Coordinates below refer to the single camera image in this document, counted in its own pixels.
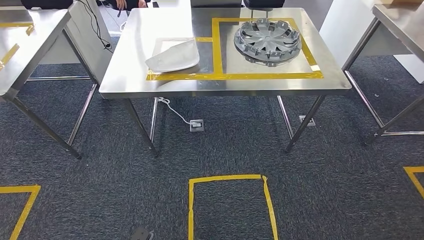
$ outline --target floor power outlet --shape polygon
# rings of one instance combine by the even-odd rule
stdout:
[[[139,227],[135,230],[135,233],[131,236],[131,240],[153,240],[155,234],[153,231],[147,231],[143,227]]]
[[[203,125],[203,120],[190,120],[190,132],[203,132],[205,126]]]
[[[306,117],[306,115],[300,115],[299,116],[300,123],[302,123],[305,120],[305,117]],[[307,123],[306,126],[307,127],[315,127],[316,124],[315,124],[314,118],[311,118],[310,121]]]

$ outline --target hand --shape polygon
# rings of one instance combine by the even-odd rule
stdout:
[[[119,10],[124,10],[127,8],[127,0],[116,0],[116,6]]]
[[[145,0],[138,0],[138,7],[139,8],[147,8],[147,4]]]

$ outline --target black cable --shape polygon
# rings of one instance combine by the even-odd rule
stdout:
[[[104,49],[108,50],[109,52],[111,52],[113,54],[114,52],[111,50],[112,44],[110,42],[108,42],[107,40],[102,38],[102,35],[101,35],[101,32],[100,32],[99,21],[97,20],[96,14],[94,13],[93,9],[91,8],[90,4],[88,3],[88,0],[86,0],[85,2],[83,2],[82,0],[76,0],[76,1],[84,4],[84,9],[87,12],[87,14],[90,16],[91,29],[96,34],[97,38],[101,41],[101,44],[103,44]],[[97,30],[95,30],[95,28],[93,26],[93,17],[94,17],[94,20],[95,20],[95,25],[96,25]]]

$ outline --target table top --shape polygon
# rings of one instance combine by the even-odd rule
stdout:
[[[245,21],[284,20],[302,35],[295,58],[267,66],[238,52],[234,35]],[[200,63],[155,73],[145,60],[195,38]],[[100,85],[104,98],[172,96],[338,95],[351,85],[305,10],[276,8],[133,9]]]
[[[372,13],[424,62],[424,3],[376,4]]]
[[[0,10],[0,102],[13,99],[71,18],[63,10]]]

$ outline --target chair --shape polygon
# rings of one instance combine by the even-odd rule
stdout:
[[[112,8],[113,10],[119,11],[117,15],[117,17],[119,18],[121,16],[121,10],[118,8],[117,1],[106,0],[106,2],[110,4],[110,8]],[[139,0],[126,0],[126,8],[123,11],[125,11],[126,16],[129,17],[131,10],[136,9],[138,7],[139,7]],[[127,24],[127,21],[125,21],[119,26],[119,29],[121,30],[121,32],[124,30],[125,24]]]
[[[192,8],[240,8],[242,0],[190,0]]]
[[[244,0],[248,8],[281,8],[285,0]]]

